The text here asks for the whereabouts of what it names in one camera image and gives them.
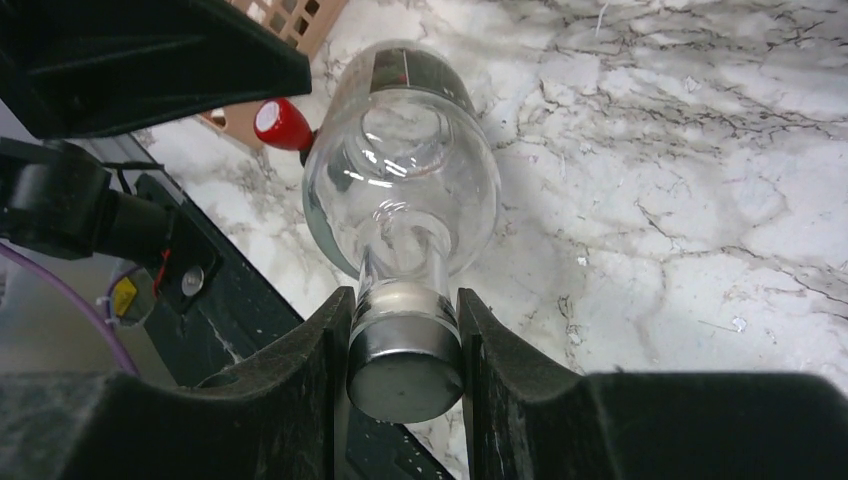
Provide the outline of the round clear glass decanter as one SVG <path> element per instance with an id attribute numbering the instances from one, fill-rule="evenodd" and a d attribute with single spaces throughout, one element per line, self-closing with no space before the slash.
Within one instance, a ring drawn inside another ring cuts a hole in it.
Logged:
<path id="1" fill-rule="evenodd" d="M 410 424 L 462 396 L 449 280 L 493 235 L 500 176 L 466 86 L 435 50 L 388 40 L 344 69 L 306 161 L 303 205 L 324 255 L 359 282 L 351 403 Z"/>

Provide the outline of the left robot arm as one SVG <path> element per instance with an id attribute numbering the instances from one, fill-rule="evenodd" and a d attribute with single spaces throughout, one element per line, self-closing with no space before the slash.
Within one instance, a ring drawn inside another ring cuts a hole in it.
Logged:
<path id="1" fill-rule="evenodd" d="M 81 142 L 310 89 L 308 57 L 225 1 L 5 1 L 1 98 L 29 139 L 1 142 L 1 235 L 177 281 L 215 255 L 182 214 L 112 189 Z"/>

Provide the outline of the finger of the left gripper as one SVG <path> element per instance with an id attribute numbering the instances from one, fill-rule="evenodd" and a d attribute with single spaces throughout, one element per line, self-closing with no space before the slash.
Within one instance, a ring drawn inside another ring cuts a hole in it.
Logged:
<path id="1" fill-rule="evenodd" d="M 117 136 L 311 89 L 307 56 L 225 1 L 1 5 L 1 98 L 38 139 Z"/>

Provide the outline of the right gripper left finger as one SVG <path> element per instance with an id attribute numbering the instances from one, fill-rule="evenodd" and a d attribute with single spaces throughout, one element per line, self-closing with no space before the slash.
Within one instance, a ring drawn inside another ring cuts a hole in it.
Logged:
<path id="1" fill-rule="evenodd" d="M 5 374 L 5 479 L 340 479 L 355 295 L 193 388 L 119 372 Z"/>

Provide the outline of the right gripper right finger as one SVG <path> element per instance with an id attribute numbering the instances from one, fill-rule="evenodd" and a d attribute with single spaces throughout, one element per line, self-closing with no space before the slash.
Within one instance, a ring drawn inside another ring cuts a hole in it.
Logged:
<path id="1" fill-rule="evenodd" d="M 460 289 L 475 479 L 843 479 L 847 400 L 798 373 L 579 375 Z"/>

